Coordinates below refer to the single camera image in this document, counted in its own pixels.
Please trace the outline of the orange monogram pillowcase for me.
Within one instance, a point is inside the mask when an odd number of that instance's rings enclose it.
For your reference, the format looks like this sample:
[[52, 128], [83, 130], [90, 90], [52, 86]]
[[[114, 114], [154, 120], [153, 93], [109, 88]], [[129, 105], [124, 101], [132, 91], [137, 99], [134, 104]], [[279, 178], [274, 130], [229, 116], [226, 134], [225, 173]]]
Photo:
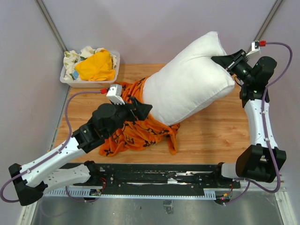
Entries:
[[142, 151], [147, 147], [167, 140], [170, 154], [178, 152], [176, 135], [180, 123], [165, 125], [149, 114], [145, 121], [126, 121], [111, 137], [99, 148], [99, 155], [112, 157], [127, 150]]

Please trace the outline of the white pillow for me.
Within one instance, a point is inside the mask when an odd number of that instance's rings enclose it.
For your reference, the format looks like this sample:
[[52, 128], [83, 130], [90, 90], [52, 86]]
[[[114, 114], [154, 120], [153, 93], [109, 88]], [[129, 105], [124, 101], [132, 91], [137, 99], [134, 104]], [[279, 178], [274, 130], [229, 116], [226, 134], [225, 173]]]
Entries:
[[211, 59], [225, 55], [218, 33], [211, 31], [147, 78], [142, 100], [153, 106], [150, 113], [154, 119], [173, 125], [230, 94], [234, 80]]

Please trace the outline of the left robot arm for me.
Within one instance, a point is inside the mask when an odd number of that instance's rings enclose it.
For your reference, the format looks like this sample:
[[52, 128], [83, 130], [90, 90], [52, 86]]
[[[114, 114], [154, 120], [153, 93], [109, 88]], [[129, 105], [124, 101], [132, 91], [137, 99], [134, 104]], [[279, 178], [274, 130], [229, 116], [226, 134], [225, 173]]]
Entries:
[[100, 173], [92, 169], [90, 163], [74, 169], [62, 169], [62, 166], [104, 144], [126, 121], [146, 120], [152, 109], [152, 105], [141, 103], [135, 97], [130, 97], [129, 103], [120, 97], [115, 100], [116, 103], [101, 104], [88, 122], [60, 146], [32, 162], [9, 167], [17, 202], [21, 206], [35, 203], [44, 194], [63, 186], [85, 182], [94, 186], [99, 183]]

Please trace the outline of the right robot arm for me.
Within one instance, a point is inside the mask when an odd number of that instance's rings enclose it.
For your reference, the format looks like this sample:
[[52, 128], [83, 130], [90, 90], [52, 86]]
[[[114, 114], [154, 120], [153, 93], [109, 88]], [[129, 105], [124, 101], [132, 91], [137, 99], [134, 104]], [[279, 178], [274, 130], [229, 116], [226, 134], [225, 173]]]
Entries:
[[222, 188], [229, 179], [235, 178], [266, 183], [279, 179], [286, 152], [279, 149], [272, 133], [267, 91], [277, 62], [272, 57], [263, 56], [251, 67], [244, 50], [226, 56], [213, 56], [211, 59], [242, 82], [240, 99], [248, 118], [250, 134], [250, 146], [236, 163], [218, 164], [212, 176], [213, 184]]

